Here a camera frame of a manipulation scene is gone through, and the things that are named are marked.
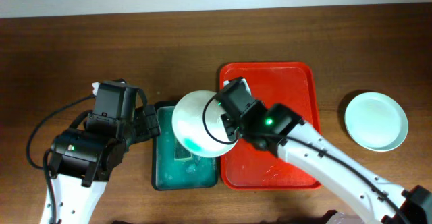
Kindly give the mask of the green cleaning sponge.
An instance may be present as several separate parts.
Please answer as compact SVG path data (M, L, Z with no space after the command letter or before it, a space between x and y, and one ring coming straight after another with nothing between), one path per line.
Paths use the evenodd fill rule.
M192 154L186 150L177 140L175 141L174 159L176 161L189 161L193 159Z

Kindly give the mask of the white plate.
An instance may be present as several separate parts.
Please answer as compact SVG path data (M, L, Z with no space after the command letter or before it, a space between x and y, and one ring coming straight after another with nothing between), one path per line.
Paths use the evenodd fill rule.
M229 152L229 144L221 115L225 113L216 100L216 93L198 90L182 97L173 110L172 128L178 142L189 152L213 158Z
M408 118L391 97L365 92L347 105L344 123L350 137L365 149L388 152L399 147L408 135Z

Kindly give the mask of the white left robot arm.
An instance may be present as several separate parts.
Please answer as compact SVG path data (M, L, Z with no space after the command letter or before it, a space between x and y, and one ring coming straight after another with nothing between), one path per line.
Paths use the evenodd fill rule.
M41 223L88 223L129 147L160 133L152 105L135 109L131 122L91 110L79 114L44 154L47 196Z

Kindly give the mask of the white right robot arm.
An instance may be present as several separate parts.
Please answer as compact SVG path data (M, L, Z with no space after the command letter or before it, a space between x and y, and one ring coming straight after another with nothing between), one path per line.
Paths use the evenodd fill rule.
M300 115L282 104L219 100L236 133L259 150L314 177L343 200L364 223L430 223L431 192L411 191L350 158Z

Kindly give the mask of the red plastic tray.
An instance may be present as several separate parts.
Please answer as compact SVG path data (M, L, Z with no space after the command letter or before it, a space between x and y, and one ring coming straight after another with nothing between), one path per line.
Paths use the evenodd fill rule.
M313 73L301 62L229 63L219 83L246 79L252 95L266 107L282 103L321 130ZM239 140L221 157L221 178L233 190L314 190L321 184L302 170Z

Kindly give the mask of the dark green water tray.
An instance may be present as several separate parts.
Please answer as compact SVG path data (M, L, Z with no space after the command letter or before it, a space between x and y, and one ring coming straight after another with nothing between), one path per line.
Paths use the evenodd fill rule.
M218 182L216 158L192 154L189 161L176 161L176 137L171 120L176 101L159 101L155 104L161 135L153 139L152 186L158 191L190 188L210 188Z

